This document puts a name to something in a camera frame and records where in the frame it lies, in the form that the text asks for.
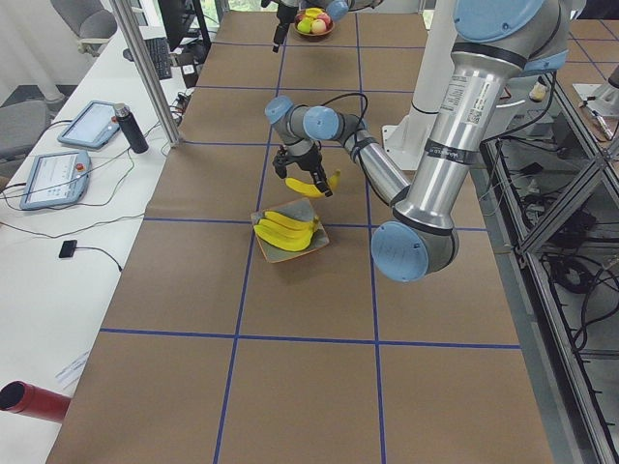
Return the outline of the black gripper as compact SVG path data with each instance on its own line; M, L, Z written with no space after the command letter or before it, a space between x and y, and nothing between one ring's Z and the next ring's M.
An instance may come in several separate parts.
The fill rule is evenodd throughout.
M321 161L322 155L315 144L312 144L301 155L295 155L292 153L291 148L280 145L274 156L272 165L275 168L276 174L281 179L285 179L287 177L287 166L296 163L301 170L311 175L313 184L318 191L322 195L329 197L333 195L333 191L329 185L328 177L325 174Z
M298 13L298 0L261 0L262 8L268 7L271 3L278 5L277 19L279 21L273 37L272 51L278 53L289 30L289 26L294 22Z

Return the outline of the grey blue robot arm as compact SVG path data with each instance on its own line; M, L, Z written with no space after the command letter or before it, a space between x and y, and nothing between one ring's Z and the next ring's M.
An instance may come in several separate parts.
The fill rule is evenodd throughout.
M290 26L306 37L322 37L330 33L335 23L348 13L375 8L382 1L275 1L278 5L273 51L278 53Z
M409 282L438 272L457 256L451 211L507 82L555 73L567 57L569 1L458 1L452 14L455 69L413 179L407 179L360 116L327 105L271 100L265 115L282 142L280 177L296 163L331 195L317 147L337 141L392 209L371 239L371 256L388 278Z

